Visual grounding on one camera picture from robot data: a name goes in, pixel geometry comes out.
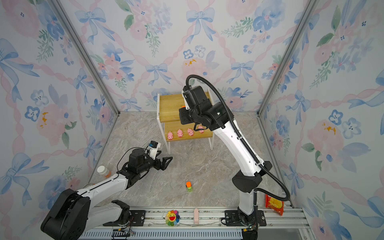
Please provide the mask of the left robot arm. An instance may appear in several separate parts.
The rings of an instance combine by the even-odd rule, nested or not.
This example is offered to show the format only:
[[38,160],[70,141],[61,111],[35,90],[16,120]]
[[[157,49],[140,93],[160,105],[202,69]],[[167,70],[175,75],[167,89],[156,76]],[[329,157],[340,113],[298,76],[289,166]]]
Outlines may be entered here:
[[54,240],[77,240],[84,232],[104,224],[128,226],[134,220],[128,204],[120,200],[99,204],[132,187],[151,169],[164,171],[173,160],[173,157],[159,159],[161,151],[157,149],[131,151],[129,161],[110,178],[78,191],[64,190],[43,220],[41,231]]

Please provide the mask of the orange green toy car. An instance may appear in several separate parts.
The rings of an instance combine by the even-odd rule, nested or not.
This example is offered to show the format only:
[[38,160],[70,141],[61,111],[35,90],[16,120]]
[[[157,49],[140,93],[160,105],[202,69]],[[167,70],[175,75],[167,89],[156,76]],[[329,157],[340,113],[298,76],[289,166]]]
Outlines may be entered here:
[[191,182],[187,182],[186,183],[186,188],[187,188],[187,192],[192,192],[193,191],[192,183]]

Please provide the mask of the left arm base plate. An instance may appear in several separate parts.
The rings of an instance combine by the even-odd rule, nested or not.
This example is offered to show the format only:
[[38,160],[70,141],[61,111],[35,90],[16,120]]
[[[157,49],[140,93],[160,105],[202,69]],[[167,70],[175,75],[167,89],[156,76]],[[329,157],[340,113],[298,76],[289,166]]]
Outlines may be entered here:
[[133,210],[122,213],[122,217],[114,222],[103,224],[103,227],[143,227],[146,218],[145,210]]

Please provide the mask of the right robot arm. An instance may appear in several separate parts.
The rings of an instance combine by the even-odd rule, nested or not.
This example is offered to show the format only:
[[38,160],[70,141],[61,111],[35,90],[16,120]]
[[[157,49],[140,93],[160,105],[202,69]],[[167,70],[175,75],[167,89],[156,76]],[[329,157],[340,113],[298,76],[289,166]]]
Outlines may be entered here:
[[188,134],[193,139],[195,132],[202,132],[213,145],[218,136],[227,146],[240,166],[240,171],[233,177],[233,184],[240,191],[238,214],[243,225],[254,224],[257,218],[255,189],[271,168],[248,145],[231,113],[227,113],[221,103],[212,105],[210,99],[201,104],[206,108],[200,116],[187,102],[176,95],[158,96],[157,120],[166,143],[171,150],[171,141]]

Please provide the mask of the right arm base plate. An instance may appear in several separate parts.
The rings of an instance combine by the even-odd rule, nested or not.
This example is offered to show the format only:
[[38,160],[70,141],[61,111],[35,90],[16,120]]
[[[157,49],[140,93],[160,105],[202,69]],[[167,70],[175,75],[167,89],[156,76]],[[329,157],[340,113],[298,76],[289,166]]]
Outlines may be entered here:
[[249,216],[239,210],[226,210],[224,214],[222,224],[227,227],[251,227],[254,224],[265,227],[267,225],[265,214],[261,210],[255,210]]

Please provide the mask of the pink pig toy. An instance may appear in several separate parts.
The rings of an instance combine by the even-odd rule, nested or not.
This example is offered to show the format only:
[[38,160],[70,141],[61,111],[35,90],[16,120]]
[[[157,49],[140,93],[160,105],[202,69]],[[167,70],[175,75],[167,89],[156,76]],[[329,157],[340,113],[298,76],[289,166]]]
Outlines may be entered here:
[[178,135],[179,138],[182,138],[183,135],[184,135],[184,133],[183,133],[183,131],[182,131],[181,129],[179,129],[179,130],[177,131],[177,135]]
[[203,134],[205,132],[205,129],[203,126],[198,126],[198,130],[201,134]]
[[190,128],[187,129],[187,133],[191,137],[194,136],[194,134],[195,134],[195,132],[192,129],[190,129]]
[[171,131],[168,132],[167,138],[168,138],[169,141],[173,140],[174,135],[173,135],[173,133]]

